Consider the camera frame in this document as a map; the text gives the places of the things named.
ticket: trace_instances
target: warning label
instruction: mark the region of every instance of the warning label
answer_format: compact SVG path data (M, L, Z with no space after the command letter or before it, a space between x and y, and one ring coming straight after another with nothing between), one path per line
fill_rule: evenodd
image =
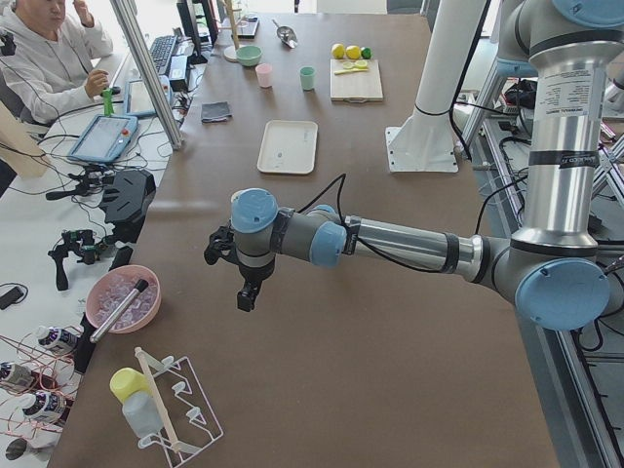
M535 120L590 115L594 70L571 70L539 79Z

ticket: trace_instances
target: bowl of ice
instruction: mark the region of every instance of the bowl of ice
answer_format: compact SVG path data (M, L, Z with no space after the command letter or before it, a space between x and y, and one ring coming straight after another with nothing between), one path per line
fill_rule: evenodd
M147 288L135 298L109 332L130 333L151 322L158 312L161 301L158 277L145 266L124 265L106 273L91 288L86 306L87 319L91 325L99 328L130 293L138 280L145 280Z

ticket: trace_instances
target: white tray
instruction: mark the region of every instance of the white tray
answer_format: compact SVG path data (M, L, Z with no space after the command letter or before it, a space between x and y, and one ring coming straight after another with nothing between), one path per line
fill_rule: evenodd
M267 122L257 169L269 174L310 174L314 170L318 131L315 122Z

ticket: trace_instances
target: pink bowl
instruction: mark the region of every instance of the pink bowl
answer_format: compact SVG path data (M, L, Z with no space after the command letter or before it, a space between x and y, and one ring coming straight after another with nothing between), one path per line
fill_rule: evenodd
M91 288L91 291L87 296L86 307L87 319L89 320L91 325L93 325L94 327L99 327L105 320L105 316L102 317L101 314L98 313L99 310L102 308L102 304L100 304L100 302L102 301L102 297L105 294L114 291L116 283L120 283L121 281L124 284L132 283L133 286L137 278L141 278L147 281L147 283L149 283L148 289L153 288L154 286L156 287L156 296L154 299L154 303L151 305L150 309L145 313L145 315L143 315L137 321L132 322L129 326L123 328L115 329L115 326L113 326L109 330L109 332L134 332L138 329L145 327L148 323L152 321L152 319L158 312L161 301L160 282L158 281L158 277L152 270L145 266L125 265L120 266L119 268L115 268L114 270L106 273L99 280L97 280L97 283L95 283L94 286Z

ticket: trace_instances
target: metal scoop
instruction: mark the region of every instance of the metal scoop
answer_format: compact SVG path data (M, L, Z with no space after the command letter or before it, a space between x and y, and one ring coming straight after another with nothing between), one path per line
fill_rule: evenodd
M274 19L273 24L277 26L277 37L279 37L284 44L289 46L291 49L294 49L296 46L298 46L298 42L296 42L296 34L294 34L294 31L291 27L280 26L278 22L276 22Z

